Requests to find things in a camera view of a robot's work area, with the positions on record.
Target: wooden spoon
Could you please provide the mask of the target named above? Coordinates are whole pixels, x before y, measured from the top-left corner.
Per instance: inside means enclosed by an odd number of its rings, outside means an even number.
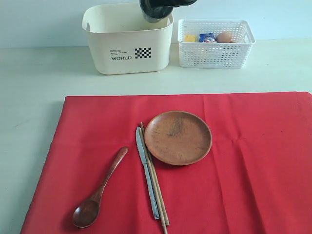
[[[128,152],[127,147],[123,147],[120,149],[101,186],[90,198],[86,199],[84,202],[80,204],[79,207],[77,207],[77,209],[73,214],[73,223],[75,226],[79,228],[86,228],[89,227],[91,224],[93,224],[94,221],[97,219],[100,211],[100,204],[102,200],[103,191],[107,184],[107,181],[111,177],[117,165],[127,154],[127,152]]]

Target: white bin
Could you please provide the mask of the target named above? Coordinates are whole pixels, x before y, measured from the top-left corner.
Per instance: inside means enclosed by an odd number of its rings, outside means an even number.
[[[184,42],[185,35],[231,32],[237,43]],[[242,68],[255,44],[254,36],[244,20],[181,19],[178,26],[180,66],[187,68]]]
[[[100,73],[152,72],[168,66],[172,15],[149,23],[139,3],[98,5],[84,13],[82,28]]]

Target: spoon handle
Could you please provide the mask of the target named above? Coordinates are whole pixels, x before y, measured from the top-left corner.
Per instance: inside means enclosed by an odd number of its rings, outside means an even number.
[[[114,172],[114,170],[116,169],[116,167],[118,166],[118,164],[121,162],[121,160],[123,159],[123,157],[125,157],[125,155],[128,152],[128,148],[127,147],[122,147],[120,149],[120,151],[118,152],[113,164],[111,165],[111,168],[109,169],[105,180],[103,181],[103,183],[101,184],[101,186],[98,188],[98,190],[91,196],[91,200],[96,201],[98,203],[101,202],[102,199],[102,194],[104,191],[104,188],[109,180],[109,178],[111,177],[112,173]]]

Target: checkered logo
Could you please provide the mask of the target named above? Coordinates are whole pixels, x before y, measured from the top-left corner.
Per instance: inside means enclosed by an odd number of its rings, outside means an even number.
[[[135,48],[136,59],[146,59],[152,57],[151,48]]]

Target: knife handle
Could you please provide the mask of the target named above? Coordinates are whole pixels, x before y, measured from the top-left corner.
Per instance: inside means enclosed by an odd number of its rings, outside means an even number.
[[[155,194],[154,194],[154,190],[153,190],[153,187],[152,187],[151,176],[150,176],[147,164],[143,164],[143,167],[144,167],[144,171],[145,171],[147,188],[148,188],[148,193],[150,195],[150,200],[151,200],[151,205],[152,205],[154,219],[159,219],[158,207],[157,207],[157,204],[156,204]]]

